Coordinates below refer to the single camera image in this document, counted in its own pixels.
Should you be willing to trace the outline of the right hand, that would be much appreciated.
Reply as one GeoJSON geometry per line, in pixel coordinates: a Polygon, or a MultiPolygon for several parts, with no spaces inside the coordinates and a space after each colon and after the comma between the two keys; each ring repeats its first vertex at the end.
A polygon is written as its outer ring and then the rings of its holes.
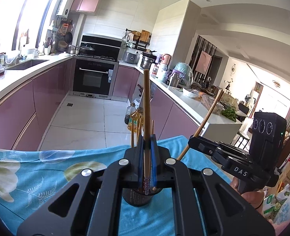
{"type": "MultiPolygon", "coordinates": [[[[239,180],[234,177],[232,179],[232,182],[230,183],[230,186],[237,192],[238,192],[238,185],[239,180]]],[[[257,210],[261,215],[263,214],[263,202],[264,202],[264,191],[263,190],[257,190],[252,192],[245,192],[240,194],[248,203],[251,204],[257,210]]]]}

